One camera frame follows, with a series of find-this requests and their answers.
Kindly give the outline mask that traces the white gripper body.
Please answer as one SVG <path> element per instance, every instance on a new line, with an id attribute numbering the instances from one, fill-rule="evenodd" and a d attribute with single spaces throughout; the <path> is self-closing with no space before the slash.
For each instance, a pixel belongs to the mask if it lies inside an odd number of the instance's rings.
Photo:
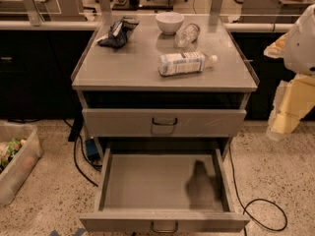
<path id="1" fill-rule="evenodd" d="M 315 4 L 310 5 L 288 31 L 283 61 L 296 74 L 315 75 Z"/>

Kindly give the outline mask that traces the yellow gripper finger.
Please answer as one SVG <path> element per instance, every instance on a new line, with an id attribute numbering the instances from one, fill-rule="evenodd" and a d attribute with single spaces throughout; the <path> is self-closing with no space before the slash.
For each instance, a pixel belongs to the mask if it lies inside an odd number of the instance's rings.
<path id="1" fill-rule="evenodd" d="M 264 55 L 274 59 L 283 58 L 287 36 L 288 33 L 285 33 L 280 36 L 275 42 L 267 46 L 264 50 Z"/>
<path id="2" fill-rule="evenodd" d="M 267 136 L 280 141 L 291 134 L 315 107 L 315 77 L 296 75 L 289 82 L 281 81 L 276 89 Z"/>

